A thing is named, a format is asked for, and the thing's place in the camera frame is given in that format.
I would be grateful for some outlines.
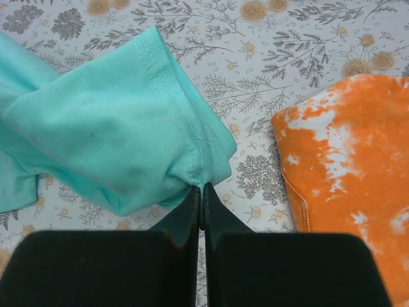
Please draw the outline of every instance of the white floral tablecloth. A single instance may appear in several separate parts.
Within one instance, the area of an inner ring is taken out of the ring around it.
[[[292,232],[271,116],[349,75],[408,76],[408,11],[409,0],[0,0],[0,31],[66,73],[157,25],[236,138],[223,204],[256,231]],[[166,214],[118,217],[41,176],[35,204],[0,214],[0,273],[33,231],[146,230]],[[204,257],[202,236],[198,306]]]

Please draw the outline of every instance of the teal cloth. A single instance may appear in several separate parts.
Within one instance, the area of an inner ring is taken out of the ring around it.
[[[0,212],[40,173],[119,216],[231,175],[233,137],[156,28],[64,75],[1,33],[0,54]]]

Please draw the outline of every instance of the orange and white tie-dye fabric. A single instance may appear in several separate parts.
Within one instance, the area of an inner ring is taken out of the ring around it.
[[[356,75],[272,118],[301,232],[370,248],[394,304],[409,300],[409,78]]]

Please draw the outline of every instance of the garment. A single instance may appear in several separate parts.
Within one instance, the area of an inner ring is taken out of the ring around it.
[[[235,141],[156,28],[60,75],[0,34],[0,211],[50,173],[124,216],[231,174]]]
[[[272,124],[297,229],[360,237],[409,300],[409,78],[347,78]]]

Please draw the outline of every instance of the cloth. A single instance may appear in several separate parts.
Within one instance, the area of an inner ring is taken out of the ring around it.
[[[50,173],[124,216],[231,174],[235,141],[156,28],[60,75],[0,33],[0,211]]]
[[[409,78],[356,75],[272,118],[301,232],[370,248],[393,303],[409,299]]]

